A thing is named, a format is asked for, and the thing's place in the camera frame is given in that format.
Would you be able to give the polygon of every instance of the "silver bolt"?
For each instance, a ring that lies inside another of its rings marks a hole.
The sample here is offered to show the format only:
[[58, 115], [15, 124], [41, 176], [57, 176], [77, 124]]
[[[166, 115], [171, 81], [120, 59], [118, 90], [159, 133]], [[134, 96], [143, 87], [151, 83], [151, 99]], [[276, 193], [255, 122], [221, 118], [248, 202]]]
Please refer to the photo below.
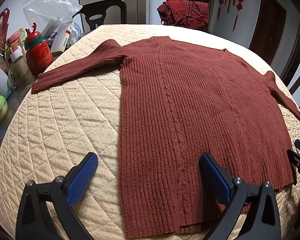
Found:
[[58, 177], [56, 177], [56, 178], [55, 178], [55, 181], [56, 181], [57, 183], [63, 182], [63, 176], [58, 176]]
[[241, 184], [242, 183], [242, 179], [240, 177], [236, 177], [236, 178], [234, 178], [234, 183]]
[[271, 183], [269, 181], [265, 181], [264, 184], [266, 187], [271, 187]]
[[31, 180], [28, 180], [27, 183], [26, 183], [26, 185], [27, 185], [27, 186], [32, 186], [33, 182], [34, 182], [34, 181], [33, 181], [32, 179], [31, 179]]

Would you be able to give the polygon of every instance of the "red sweater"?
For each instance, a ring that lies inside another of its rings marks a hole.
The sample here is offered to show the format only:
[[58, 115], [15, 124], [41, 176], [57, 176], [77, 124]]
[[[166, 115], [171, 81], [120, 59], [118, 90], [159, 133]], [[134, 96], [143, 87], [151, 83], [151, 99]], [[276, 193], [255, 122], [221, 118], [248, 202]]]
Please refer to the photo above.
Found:
[[32, 93], [104, 63], [121, 66], [119, 195], [128, 237], [207, 229], [222, 212], [202, 181], [210, 152], [247, 183], [294, 181], [291, 140], [276, 99], [300, 112], [275, 84], [226, 49], [152, 37], [108, 40], [88, 57], [40, 74]]

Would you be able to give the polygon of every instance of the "dark countertop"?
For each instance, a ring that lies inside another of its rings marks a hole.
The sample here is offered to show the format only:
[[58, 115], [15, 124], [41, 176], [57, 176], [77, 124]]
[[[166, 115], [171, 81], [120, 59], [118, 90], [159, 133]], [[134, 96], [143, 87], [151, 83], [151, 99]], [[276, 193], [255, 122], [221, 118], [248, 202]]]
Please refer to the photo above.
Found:
[[8, 103], [8, 112], [5, 118], [0, 122], [0, 147], [2, 140], [7, 132], [9, 124], [13, 119], [17, 109], [19, 108], [22, 100], [25, 98], [26, 94], [30, 90], [31, 85], [26, 85], [19, 90], [13, 91], [7, 99]]

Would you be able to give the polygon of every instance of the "cream quilted fabric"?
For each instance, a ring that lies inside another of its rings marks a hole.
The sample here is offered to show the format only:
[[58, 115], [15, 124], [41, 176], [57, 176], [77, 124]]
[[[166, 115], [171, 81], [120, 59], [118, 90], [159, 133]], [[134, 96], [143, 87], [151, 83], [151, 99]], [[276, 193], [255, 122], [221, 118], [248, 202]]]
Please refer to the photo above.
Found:
[[[262, 74], [271, 70], [250, 50], [204, 32], [160, 25], [103, 25], [67, 50], [47, 71], [89, 55], [105, 40], [114, 39], [126, 45], [152, 36], [227, 48]], [[292, 99], [277, 75], [276, 82]], [[99, 167], [83, 200], [74, 209], [94, 239], [125, 239], [117, 188], [120, 94], [119, 71], [101, 73], [98, 69], [37, 95], [27, 94], [0, 149], [0, 224], [11, 236], [15, 236], [25, 182], [29, 179], [36, 183], [50, 182], [58, 175], [65, 175], [92, 151], [98, 154]], [[300, 122], [281, 105], [280, 109], [291, 140], [300, 139]], [[299, 200], [300, 184], [288, 186], [277, 194], [282, 236], [294, 225]], [[53, 205], [48, 207], [60, 235], [66, 239]], [[244, 218], [242, 214], [229, 239], [237, 236]], [[201, 240], [204, 235], [205, 232], [144, 239]]]

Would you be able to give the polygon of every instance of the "red checkered cloth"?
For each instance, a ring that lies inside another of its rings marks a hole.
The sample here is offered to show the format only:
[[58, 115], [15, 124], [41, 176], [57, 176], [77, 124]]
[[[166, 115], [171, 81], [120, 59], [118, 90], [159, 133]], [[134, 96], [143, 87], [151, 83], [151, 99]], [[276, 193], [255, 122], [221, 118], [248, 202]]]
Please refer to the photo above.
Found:
[[167, 0], [157, 8], [163, 25], [198, 29], [209, 23], [209, 4], [185, 0]]

